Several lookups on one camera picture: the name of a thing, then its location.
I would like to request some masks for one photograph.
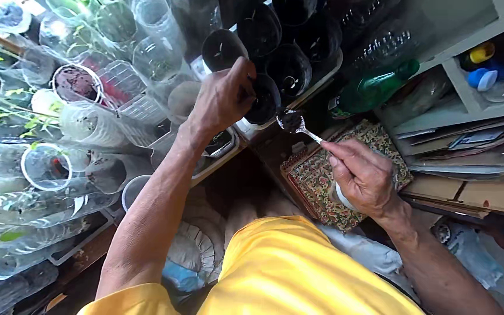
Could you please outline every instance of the floral patterned book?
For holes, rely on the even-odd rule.
[[[353,137],[366,143],[371,149],[382,152],[395,163],[398,169],[398,190],[412,181],[413,175],[408,171],[405,161],[383,126],[364,119],[353,128],[337,132],[328,141],[339,142]],[[298,191],[314,218],[324,224],[334,225],[345,233],[359,224],[365,215],[334,202],[330,197],[334,177],[328,155],[321,147],[317,147],[313,152],[305,150],[285,161],[281,165],[281,172]]]

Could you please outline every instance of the person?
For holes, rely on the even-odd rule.
[[[102,267],[97,300],[80,315],[176,314],[160,285],[192,171],[213,136],[255,99],[256,69],[239,58],[203,83],[176,141],[131,206]],[[392,163],[364,144],[323,142],[342,192],[389,234],[403,268],[433,314],[504,314],[428,230],[391,184]],[[218,283],[199,314],[424,314],[409,297],[351,257],[302,216],[259,218],[232,236]]]

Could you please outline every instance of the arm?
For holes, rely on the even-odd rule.
[[[161,282],[196,163],[213,136],[241,119],[255,99],[248,76],[256,78],[256,69],[241,57],[232,69],[213,73],[202,84],[172,148],[118,226],[102,267],[97,298]],[[248,97],[241,99],[242,90]]]
[[[424,306],[442,314],[504,314],[502,308],[428,230],[412,222],[412,208],[392,185],[392,162],[357,140],[323,142],[334,154],[334,178],[355,207],[382,226],[402,257]]]

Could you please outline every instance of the yellow bottle cap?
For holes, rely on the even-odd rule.
[[[495,54],[495,45],[492,42],[485,42],[470,50],[470,60],[473,63],[482,63],[489,60]]]

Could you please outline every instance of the right hand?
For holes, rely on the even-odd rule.
[[[256,79],[254,63],[239,57],[231,69],[210,74],[199,91],[188,118],[208,137],[227,129],[244,117],[256,99],[252,82]]]
[[[392,161],[357,139],[340,143],[325,141],[321,146],[334,155],[329,158],[334,179],[357,210],[385,229],[400,221],[409,221],[411,208],[400,199],[392,183]]]

